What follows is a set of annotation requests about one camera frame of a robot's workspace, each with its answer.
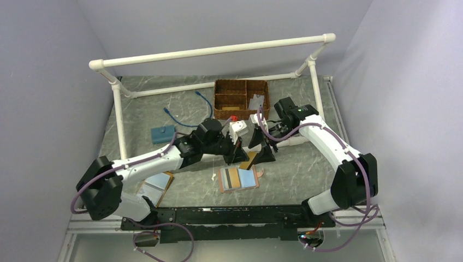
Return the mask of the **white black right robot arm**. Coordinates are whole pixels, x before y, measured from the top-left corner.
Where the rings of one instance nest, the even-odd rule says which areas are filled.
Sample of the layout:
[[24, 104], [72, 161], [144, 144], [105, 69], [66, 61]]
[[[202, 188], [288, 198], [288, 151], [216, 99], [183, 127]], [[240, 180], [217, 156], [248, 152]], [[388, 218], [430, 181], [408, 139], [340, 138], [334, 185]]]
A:
[[273, 161], [278, 143], [299, 134], [315, 145], [335, 171], [330, 188], [301, 203], [302, 222], [313, 227], [325, 213], [362, 202], [370, 205], [372, 197], [378, 194], [376, 158], [370, 153], [360, 153], [342, 140], [310, 104], [297, 106], [287, 97], [280, 99], [274, 108], [279, 120], [273, 127], [268, 127], [262, 109], [250, 116], [255, 125], [250, 147], [262, 146], [254, 162]]

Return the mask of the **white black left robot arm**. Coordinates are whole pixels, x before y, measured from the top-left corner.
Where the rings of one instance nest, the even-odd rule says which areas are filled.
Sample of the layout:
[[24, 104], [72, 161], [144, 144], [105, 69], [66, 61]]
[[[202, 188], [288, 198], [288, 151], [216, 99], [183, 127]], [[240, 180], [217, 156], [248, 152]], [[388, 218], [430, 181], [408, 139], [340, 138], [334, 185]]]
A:
[[190, 134], [174, 133], [171, 141], [158, 150], [130, 159], [96, 158], [76, 185], [71, 212], [87, 213], [94, 221], [110, 215], [126, 216], [143, 229], [152, 228], [157, 221], [154, 203], [146, 196], [123, 190], [153, 175], [193, 165], [205, 154], [222, 156], [228, 165], [247, 161], [242, 138], [231, 130], [223, 134], [222, 129], [220, 121], [207, 118]]

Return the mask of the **orange credit card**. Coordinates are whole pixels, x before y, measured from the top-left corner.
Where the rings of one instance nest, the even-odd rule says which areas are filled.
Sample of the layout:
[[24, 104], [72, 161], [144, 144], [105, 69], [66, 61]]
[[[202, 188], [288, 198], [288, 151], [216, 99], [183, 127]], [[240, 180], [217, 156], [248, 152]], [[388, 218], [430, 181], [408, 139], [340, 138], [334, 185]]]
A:
[[239, 166], [239, 169], [243, 169], [243, 170], [249, 170], [252, 165], [253, 165], [253, 161], [255, 159], [255, 157], [257, 156], [257, 152], [256, 151], [251, 151], [249, 152], [247, 155], [248, 155], [248, 160], [247, 161], [244, 161], [240, 164]]
[[240, 107], [239, 106], [224, 106], [224, 107], [222, 107], [222, 110], [238, 111], [238, 110], [240, 110]]
[[241, 187], [237, 168], [225, 168], [221, 171], [224, 190], [238, 189]]

